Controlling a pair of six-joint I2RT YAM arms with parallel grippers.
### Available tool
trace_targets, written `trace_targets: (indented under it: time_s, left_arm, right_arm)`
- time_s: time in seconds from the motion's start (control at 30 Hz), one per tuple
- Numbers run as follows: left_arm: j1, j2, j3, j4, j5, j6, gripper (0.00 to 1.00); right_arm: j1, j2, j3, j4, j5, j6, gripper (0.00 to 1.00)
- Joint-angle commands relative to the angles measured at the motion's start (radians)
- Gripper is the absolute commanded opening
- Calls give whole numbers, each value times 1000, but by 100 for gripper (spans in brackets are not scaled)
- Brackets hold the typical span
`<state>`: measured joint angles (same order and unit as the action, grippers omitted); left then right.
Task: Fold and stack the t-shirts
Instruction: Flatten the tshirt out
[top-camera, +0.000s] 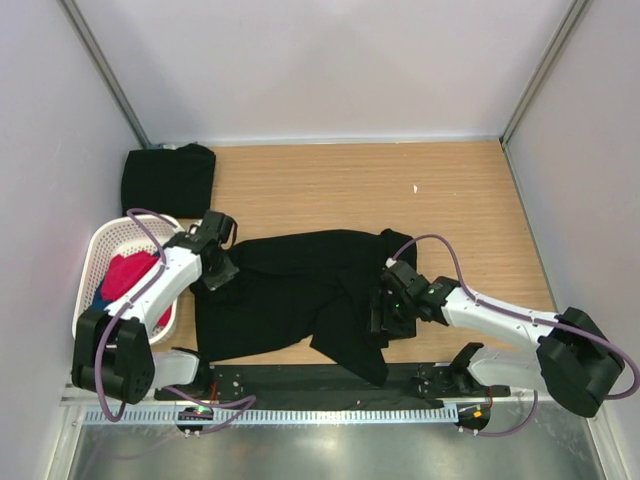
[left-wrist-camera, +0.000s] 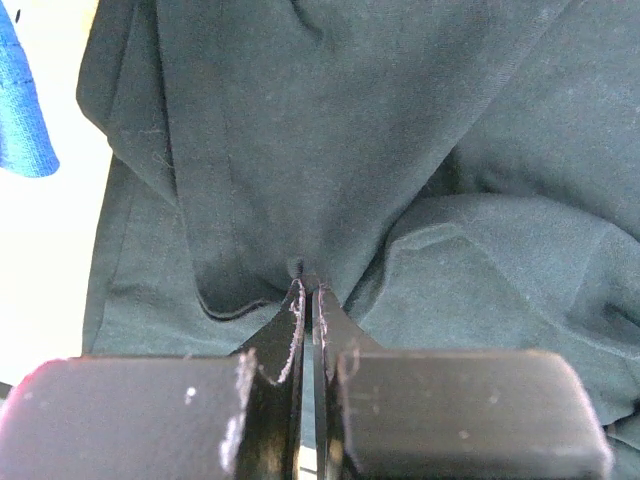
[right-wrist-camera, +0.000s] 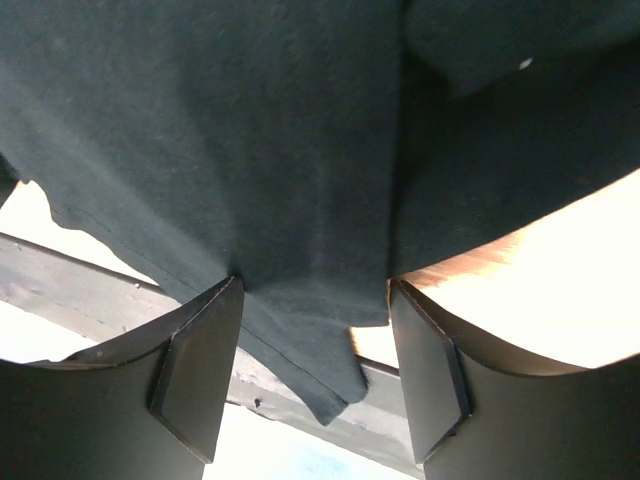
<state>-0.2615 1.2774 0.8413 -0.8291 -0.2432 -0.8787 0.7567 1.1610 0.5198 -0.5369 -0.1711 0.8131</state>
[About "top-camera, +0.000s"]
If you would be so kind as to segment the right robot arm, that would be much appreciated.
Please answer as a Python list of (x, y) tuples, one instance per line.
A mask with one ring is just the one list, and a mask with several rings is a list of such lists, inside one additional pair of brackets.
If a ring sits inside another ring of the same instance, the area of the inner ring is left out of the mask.
[(402, 260), (389, 259), (372, 308), (371, 334), (387, 341), (417, 321), (479, 331), (510, 344), (499, 350), (467, 345), (452, 361), (451, 384), (471, 396), (495, 385), (548, 394), (569, 412), (592, 418), (622, 374), (625, 363), (583, 311), (527, 310), (486, 297), (461, 282), (428, 281)]

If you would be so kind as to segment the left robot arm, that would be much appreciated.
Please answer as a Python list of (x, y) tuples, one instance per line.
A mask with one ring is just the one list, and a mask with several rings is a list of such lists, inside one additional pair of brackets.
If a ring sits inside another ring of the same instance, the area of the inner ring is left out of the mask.
[(158, 263), (123, 297), (100, 311), (87, 309), (74, 320), (71, 382), (123, 404), (140, 402), (151, 389), (177, 386), (188, 398), (204, 398), (212, 387), (208, 362), (197, 352), (174, 348), (153, 353), (151, 335), (161, 315), (190, 285), (200, 282), (214, 291), (233, 279), (238, 269), (223, 246), (234, 242), (236, 221), (207, 211), (200, 223), (158, 240), (144, 223), (150, 211), (130, 209), (127, 220), (155, 246)]

